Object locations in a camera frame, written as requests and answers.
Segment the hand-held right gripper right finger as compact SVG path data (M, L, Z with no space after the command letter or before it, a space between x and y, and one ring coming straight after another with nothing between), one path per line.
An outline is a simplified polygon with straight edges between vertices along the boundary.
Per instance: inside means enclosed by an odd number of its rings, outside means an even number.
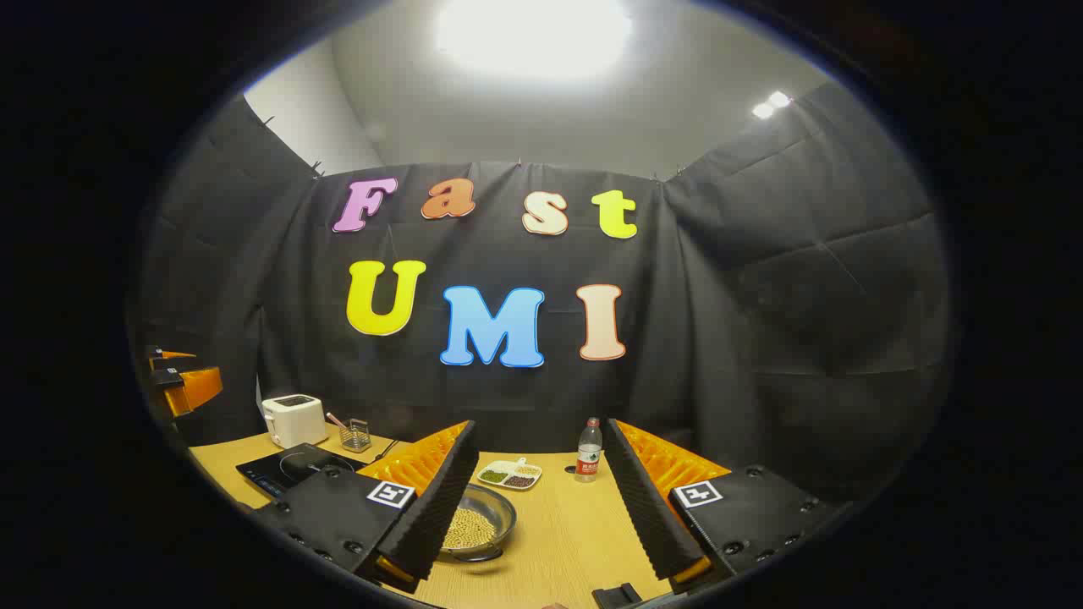
M718 465L619 420L606 420L603 435L635 534L676 594L775 562L847 511L764 465Z

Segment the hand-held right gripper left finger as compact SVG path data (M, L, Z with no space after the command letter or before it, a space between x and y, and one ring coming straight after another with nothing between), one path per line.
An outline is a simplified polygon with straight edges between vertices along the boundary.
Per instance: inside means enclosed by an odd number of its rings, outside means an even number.
M460 422L360 472L317 467L255 510L298 550L376 584L413 593L428 579L475 472L477 423Z

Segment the heap of soybeans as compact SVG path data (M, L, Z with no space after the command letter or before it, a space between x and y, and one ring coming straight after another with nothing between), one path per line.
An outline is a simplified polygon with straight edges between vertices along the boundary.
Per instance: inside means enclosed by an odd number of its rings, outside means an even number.
M483 513L457 508L443 540L442 550L473 550L490 547L498 530Z

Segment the steel pot with black handles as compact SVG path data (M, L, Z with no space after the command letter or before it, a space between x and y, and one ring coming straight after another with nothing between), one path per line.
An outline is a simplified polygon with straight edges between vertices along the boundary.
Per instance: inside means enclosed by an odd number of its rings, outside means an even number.
M457 562L490 562L503 556L503 543L510 537L512 529L517 524L517 511L514 505L498 493L483 488L483 485L466 485L464 497L457 508L468 508L483 513L485 517L495 524L498 536L492 541L490 547L473 548L473 550L442 550Z

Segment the black induction cooktop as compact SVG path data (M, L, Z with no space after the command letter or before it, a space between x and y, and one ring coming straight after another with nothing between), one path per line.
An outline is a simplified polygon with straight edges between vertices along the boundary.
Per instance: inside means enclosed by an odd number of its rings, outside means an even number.
M367 463L329 452L325 448L302 443L297 448L284 448L263 458L249 459L236 465L235 469L258 491L274 500L328 466L355 472L367 466Z

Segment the white divided bean dish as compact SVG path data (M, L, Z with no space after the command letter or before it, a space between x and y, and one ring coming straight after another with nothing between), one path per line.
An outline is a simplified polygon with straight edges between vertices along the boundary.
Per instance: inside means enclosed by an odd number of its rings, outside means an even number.
M542 467L529 464L525 458L493 459L477 472L477 480L518 491L529 490L542 478Z

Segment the clear water bottle red label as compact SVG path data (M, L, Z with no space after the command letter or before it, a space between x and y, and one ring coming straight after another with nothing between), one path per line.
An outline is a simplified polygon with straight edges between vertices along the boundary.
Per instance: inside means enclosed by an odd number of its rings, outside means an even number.
M603 448L603 435L601 422L591 417L585 422L585 428L580 432L577 442L577 458L574 478L580 483L591 483L598 475L599 459Z

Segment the white toaster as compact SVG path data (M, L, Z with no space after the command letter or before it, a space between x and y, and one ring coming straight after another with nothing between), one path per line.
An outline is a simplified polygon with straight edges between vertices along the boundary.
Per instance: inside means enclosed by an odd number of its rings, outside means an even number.
M261 402L268 435L276 446L316 446L328 439L325 412L319 398L305 394L264 398Z

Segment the black backdrop cloth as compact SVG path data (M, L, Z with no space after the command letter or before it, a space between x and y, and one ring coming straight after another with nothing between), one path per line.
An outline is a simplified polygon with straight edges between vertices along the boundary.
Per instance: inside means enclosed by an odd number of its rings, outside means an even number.
M935 416L952 290L932 205L840 85L664 182L542 163L315 178L239 101L151 216L136 344L219 367L190 446L302 392L414 441L558 453L591 416L831 501Z

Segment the large ceiling light panel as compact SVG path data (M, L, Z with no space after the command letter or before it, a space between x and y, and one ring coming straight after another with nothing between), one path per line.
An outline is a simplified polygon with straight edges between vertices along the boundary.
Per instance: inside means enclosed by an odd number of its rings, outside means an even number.
M610 69L631 31L618 0L448 0L436 47L478 74L579 80Z

